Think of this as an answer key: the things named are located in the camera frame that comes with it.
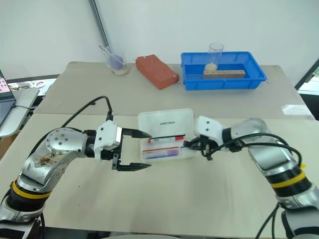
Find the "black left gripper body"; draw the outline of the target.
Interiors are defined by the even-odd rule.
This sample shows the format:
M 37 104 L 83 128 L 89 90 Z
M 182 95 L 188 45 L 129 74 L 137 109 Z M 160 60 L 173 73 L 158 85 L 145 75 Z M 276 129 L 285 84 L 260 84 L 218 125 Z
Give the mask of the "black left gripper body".
M 103 146 L 101 150 L 101 159 L 112 160 L 114 154 L 122 153 L 122 128 L 116 127 L 115 129 L 110 129 L 108 134 L 103 138 Z

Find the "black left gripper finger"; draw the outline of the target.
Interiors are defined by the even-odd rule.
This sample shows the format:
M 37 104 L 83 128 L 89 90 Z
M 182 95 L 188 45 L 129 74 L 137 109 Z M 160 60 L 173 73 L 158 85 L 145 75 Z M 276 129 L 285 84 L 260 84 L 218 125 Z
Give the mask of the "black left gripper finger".
M 112 170 L 122 171 L 122 172 L 134 172 L 142 169 L 151 167 L 150 164 L 145 163 L 130 163 L 129 165 L 122 165 L 120 154 L 114 154 L 112 159 Z
M 122 135 L 130 136 L 132 138 L 152 138 L 152 136 L 146 132 L 130 128 L 122 128 Z

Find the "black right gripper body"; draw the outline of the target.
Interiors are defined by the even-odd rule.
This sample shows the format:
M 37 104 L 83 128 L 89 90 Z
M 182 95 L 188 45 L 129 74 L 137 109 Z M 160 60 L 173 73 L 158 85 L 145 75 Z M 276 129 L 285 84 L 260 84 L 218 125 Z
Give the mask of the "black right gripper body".
M 199 137 L 199 144 L 201 155 L 208 161 L 212 161 L 213 150 L 218 147 L 218 144 L 214 140 L 211 140 L 203 135 Z

